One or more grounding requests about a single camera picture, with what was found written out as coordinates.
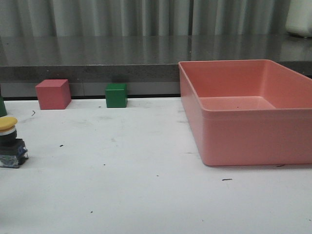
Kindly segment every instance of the green cube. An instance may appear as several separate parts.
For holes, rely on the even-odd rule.
[[[127,107],[127,84],[112,83],[105,89],[107,108]]]

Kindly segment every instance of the white container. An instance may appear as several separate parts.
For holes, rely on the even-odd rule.
[[[291,0],[286,30],[302,37],[312,37],[312,0]]]

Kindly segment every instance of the gray curtain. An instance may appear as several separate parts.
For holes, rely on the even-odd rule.
[[[284,34],[290,0],[0,0],[0,36]]]

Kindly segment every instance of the white tabletop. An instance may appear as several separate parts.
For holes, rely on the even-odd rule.
[[[0,168],[0,234],[312,233],[312,165],[205,166],[179,98],[5,104],[29,159]]]

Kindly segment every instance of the gray countertop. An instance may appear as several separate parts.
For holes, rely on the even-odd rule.
[[[0,38],[0,82],[5,97],[35,96],[32,85],[46,78],[68,78],[74,96],[102,95],[109,82],[132,85],[133,95],[178,94],[179,61],[231,59],[271,59],[312,75],[312,39],[289,35]],[[8,89],[12,83],[23,84],[23,89]]]

